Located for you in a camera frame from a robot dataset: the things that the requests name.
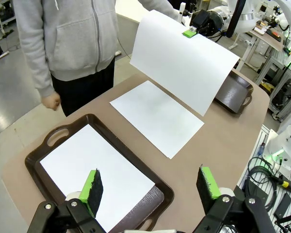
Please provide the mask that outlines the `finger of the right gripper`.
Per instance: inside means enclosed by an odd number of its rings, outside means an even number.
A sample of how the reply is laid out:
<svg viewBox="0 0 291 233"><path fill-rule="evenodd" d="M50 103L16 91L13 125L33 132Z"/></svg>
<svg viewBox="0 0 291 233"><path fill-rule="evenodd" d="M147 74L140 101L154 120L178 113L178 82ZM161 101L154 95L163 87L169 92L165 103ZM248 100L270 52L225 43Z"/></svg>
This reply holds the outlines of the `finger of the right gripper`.
<svg viewBox="0 0 291 233"><path fill-rule="evenodd" d="M194 26L191 26L188 30L182 33L182 35L185 36L186 38L192 38L197 34L198 34L198 29Z"/></svg>

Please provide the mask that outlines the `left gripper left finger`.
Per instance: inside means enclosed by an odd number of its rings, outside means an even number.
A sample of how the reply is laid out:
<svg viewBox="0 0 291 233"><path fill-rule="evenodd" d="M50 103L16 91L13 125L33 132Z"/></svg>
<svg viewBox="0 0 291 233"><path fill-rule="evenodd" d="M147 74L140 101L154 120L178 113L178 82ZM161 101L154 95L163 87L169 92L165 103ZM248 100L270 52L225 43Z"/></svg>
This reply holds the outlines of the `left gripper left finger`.
<svg viewBox="0 0 291 233"><path fill-rule="evenodd" d="M32 218L29 233L104 233L96 220L103 194L100 171L91 170L78 198L65 200L57 205L52 201L41 202Z"/></svg>

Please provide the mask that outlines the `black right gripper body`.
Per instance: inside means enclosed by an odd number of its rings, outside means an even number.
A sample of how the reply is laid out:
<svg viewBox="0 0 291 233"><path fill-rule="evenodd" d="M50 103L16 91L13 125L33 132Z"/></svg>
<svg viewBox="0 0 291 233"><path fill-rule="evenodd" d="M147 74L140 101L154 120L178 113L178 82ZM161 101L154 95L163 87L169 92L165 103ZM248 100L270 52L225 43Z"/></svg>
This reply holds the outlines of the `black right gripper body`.
<svg viewBox="0 0 291 233"><path fill-rule="evenodd" d="M224 21L214 11L200 10L192 14L190 26L203 36L213 36L223 28Z"/></svg>

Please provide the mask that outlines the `person's right hand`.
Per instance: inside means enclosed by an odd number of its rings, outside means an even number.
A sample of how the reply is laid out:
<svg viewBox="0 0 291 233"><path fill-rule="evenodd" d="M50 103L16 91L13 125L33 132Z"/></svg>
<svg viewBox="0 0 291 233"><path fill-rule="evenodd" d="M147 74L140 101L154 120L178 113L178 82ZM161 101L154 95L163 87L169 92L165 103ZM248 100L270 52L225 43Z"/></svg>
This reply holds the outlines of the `person's right hand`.
<svg viewBox="0 0 291 233"><path fill-rule="evenodd" d="M61 104L61 99L59 94L54 92L47 97L42 97L41 102L46 108L56 111Z"/></svg>

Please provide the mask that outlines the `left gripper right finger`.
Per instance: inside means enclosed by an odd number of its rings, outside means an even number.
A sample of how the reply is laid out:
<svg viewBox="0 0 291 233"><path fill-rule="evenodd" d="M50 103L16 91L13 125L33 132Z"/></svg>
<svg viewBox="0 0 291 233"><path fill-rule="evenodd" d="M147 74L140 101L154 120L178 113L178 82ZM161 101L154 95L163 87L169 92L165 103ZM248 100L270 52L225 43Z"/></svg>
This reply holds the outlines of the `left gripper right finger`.
<svg viewBox="0 0 291 233"><path fill-rule="evenodd" d="M201 166L196 187L205 216L195 233L219 233L223 227L236 233L274 233L275 229L261 199L248 196L243 200L222 194L209 167Z"/></svg>

